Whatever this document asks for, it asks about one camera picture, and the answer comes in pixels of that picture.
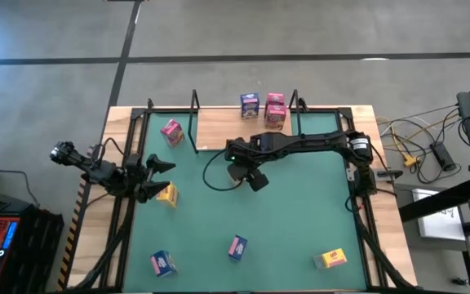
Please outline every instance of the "blue box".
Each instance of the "blue box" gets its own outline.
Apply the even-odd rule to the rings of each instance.
[[[244,239],[241,236],[235,235],[233,239],[232,246],[229,248],[228,256],[234,259],[235,261],[240,261],[242,254],[246,250],[246,245],[248,240]]]
[[[150,258],[153,265],[153,270],[158,277],[164,277],[167,274],[172,274],[177,272],[177,267],[173,258],[171,258],[170,253],[161,250],[152,255]]]
[[[259,93],[241,95],[242,119],[259,117]]]

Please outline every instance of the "wooden table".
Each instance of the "wooden table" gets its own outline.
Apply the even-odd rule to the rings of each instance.
[[[317,105],[312,107],[327,107],[332,109],[338,107],[351,108],[355,128],[370,136],[371,144],[376,147],[385,161],[384,150],[381,148],[382,141],[377,128],[375,113],[371,105]],[[104,139],[112,137],[120,147],[124,147],[132,108],[134,107],[112,107],[110,109],[104,129]],[[202,109],[218,108],[219,107],[215,106],[202,107]],[[120,165],[122,156],[114,147],[109,146],[104,159]],[[383,168],[376,155],[372,168]],[[381,189],[392,190],[392,186],[388,183],[378,182],[377,186]],[[106,196],[100,201],[93,203],[87,209],[84,209],[82,206],[83,203],[98,198],[104,193],[104,189],[100,186],[93,185],[90,187],[84,181],[80,184],[78,198],[73,211],[73,219],[70,224],[69,237],[66,243],[63,263],[61,266],[61,273],[58,279],[59,290],[63,287],[75,286],[81,282],[105,249],[114,197]],[[407,247],[406,236],[404,235],[402,223],[398,214],[396,199],[391,194],[378,192],[376,195],[371,197],[370,200],[382,250],[402,276],[408,282],[416,285],[415,272],[411,262],[409,249]],[[123,203],[122,207],[126,208],[126,200],[123,201],[125,203]],[[116,255],[112,260],[109,283],[113,283],[113,279],[115,277],[114,265],[117,262],[118,252],[119,249],[116,250]],[[373,285],[379,285],[374,263],[375,259],[367,246],[366,255],[370,267],[372,283]]]

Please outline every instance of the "pink box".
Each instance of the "pink box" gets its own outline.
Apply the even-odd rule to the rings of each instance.
[[[268,93],[266,107],[264,108],[264,118],[266,118],[266,114],[268,113],[268,105],[284,105],[284,94]]]
[[[286,121],[287,107],[285,105],[270,105],[266,110],[264,125],[266,128],[281,130]]]
[[[173,118],[161,129],[164,140],[171,147],[176,147],[183,139],[183,128]]]

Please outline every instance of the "black metal frame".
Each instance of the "black metal frame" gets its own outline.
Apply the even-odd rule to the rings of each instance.
[[[308,109],[307,105],[305,104],[304,99],[298,97],[298,92],[295,90],[293,93],[293,96],[291,97],[290,105],[289,108],[291,109],[293,100],[295,100],[295,111],[297,113],[297,119],[298,119],[298,124],[299,124],[299,131],[301,131],[300,127],[300,117],[299,113],[314,113],[314,114],[321,114],[321,113],[326,113],[326,114],[334,114],[335,115],[335,122],[337,124],[338,129],[343,130],[343,125],[341,122],[342,118],[345,118],[348,127],[350,129],[354,129],[354,121],[353,121],[353,113],[350,108],[333,108],[333,109],[328,109],[328,108],[311,108]],[[197,92],[193,90],[192,94],[192,104],[190,106],[190,109],[182,108],[182,109],[154,109],[153,108],[153,103],[151,100],[149,100],[149,106],[147,109],[133,109],[131,111],[131,120],[130,120],[130,125],[128,127],[128,133],[126,137],[126,146],[125,146],[125,158],[127,158],[128,155],[130,155],[130,150],[131,146],[134,140],[134,130],[136,123],[138,122],[139,119],[142,119],[142,127],[141,127],[141,133],[140,133],[140,139],[139,139],[139,144],[137,147],[137,154],[139,154],[141,157],[143,156],[144,152],[144,143],[146,141],[146,136],[147,136],[147,127],[149,123],[149,116],[152,113],[164,113],[164,114],[190,114],[190,125],[191,122],[193,121],[193,114],[196,114],[198,112],[198,109],[200,108],[199,106],[199,101],[197,97]],[[191,136],[191,128],[188,128],[188,135],[190,136],[191,141],[193,142],[192,136]],[[344,167],[348,168],[349,163],[344,160]],[[114,202],[113,205],[113,212],[112,212],[112,221],[110,223],[110,230],[109,230],[109,236],[108,236],[108,242],[107,242],[107,250],[105,251],[105,254],[101,257],[100,261],[98,262],[104,262],[103,270],[101,272],[101,280],[98,288],[83,288],[83,289],[69,289],[65,290],[64,292],[70,292],[70,293],[110,293],[110,292],[121,292],[122,287],[123,287],[123,280],[124,280],[124,274],[126,270],[126,257],[128,254],[128,249],[129,249],[129,241],[130,241],[130,236],[131,236],[131,227],[133,223],[133,214],[135,210],[135,200],[133,198],[129,198],[128,200],[128,206],[126,209],[126,215],[124,218],[124,221],[119,228],[119,231],[116,232],[116,229],[118,227],[118,217],[119,217],[119,212],[121,211],[121,205],[122,205],[122,197],[117,197],[116,201]],[[370,203],[370,200],[368,198],[363,199],[363,205],[366,213],[366,219],[367,219],[367,229],[373,236],[374,240],[378,243],[378,233],[376,231],[376,226],[375,226],[375,218],[373,216],[373,210],[372,206]],[[358,209],[357,204],[355,202],[352,202],[352,208],[353,209]],[[382,267],[380,263],[376,260],[375,258],[375,264],[377,268],[377,274],[379,276],[379,281],[381,283],[380,287],[376,287],[372,285],[371,282],[371,275],[369,271],[369,266],[368,266],[368,261],[367,261],[367,256],[366,256],[366,249],[364,245],[364,241],[361,238],[361,235],[359,234],[359,229],[357,227],[357,216],[353,214],[353,219],[355,220],[355,225],[357,228],[356,234],[357,234],[357,241],[358,241],[358,246],[359,250],[361,253],[361,258],[362,258],[362,268],[364,270],[364,275],[366,277],[366,286],[367,292],[381,292],[381,293],[444,293],[444,292],[428,292],[424,291],[418,288],[411,288],[411,289],[399,289],[399,288],[390,288],[387,285],[387,278],[385,272],[382,270]],[[117,264],[117,276],[115,279],[115,284],[114,286],[110,287],[108,286],[108,276],[109,276],[109,262],[112,257],[112,254],[117,248],[118,244],[121,243],[121,251],[119,254],[119,262]]]

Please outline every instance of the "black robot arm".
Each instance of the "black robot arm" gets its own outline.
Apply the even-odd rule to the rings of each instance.
[[[224,159],[232,162],[228,172],[234,180],[247,180],[257,191],[268,183],[258,167],[289,154],[335,151],[353,164],[355,193],[376,192],[375,176],[370,169],[373,162],[370,137],[357,131],[333,131],[326,134],[286,136],[280,132],[265,132],[252,136],[249,142],[242,138],[227,140]]]
[[[140,203],[153,198],[170,184],[168,181],[152,181],[153,174],[175,167],[174,163],[160,161],[155,154],[148,157],[146,167],[142,165],[141,157],[135,154],[128,157],[124,168],[117,167],[115,163],[81,155],[72,142],[57,143],[50,152],[50,158],[55,163],[84,171],[81,175],[83,180],[103,186],[110,195],[131,194]]]

